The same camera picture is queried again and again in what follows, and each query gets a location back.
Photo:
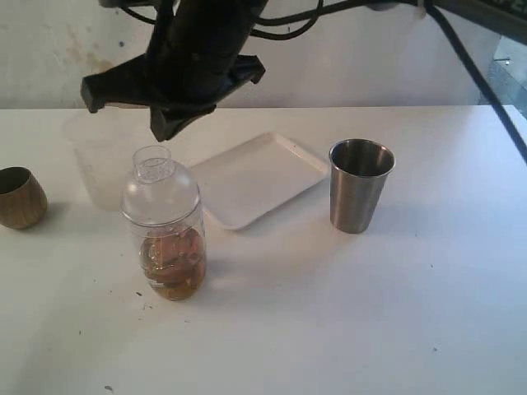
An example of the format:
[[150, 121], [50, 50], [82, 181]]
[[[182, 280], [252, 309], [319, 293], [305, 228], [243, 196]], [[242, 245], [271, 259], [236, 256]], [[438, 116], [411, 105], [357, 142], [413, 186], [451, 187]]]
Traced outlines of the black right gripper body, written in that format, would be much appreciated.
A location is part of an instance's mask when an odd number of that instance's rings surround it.
[[82, 78], [81, 97], [90, 113], [107, 106], [144, 107], [153, 113], [208, 114], [247, 82], [258, 83], [264, 66], [254, 55], [238, 55], [234, 63], [192, 59], [156, 69], [145, 55]]

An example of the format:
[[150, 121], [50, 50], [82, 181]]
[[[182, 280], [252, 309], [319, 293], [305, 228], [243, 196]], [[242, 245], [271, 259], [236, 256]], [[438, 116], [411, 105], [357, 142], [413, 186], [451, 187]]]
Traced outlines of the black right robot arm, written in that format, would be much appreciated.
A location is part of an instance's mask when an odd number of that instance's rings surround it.
[[150, 110], [157, 141], [169, 141], [212, 113], [218, 103], [265, 68], [241, 50], [264, 1], [162, 1], [145, 53], [116, 67], [83, 77], [81, 96], [90, 113], [107, 105]]

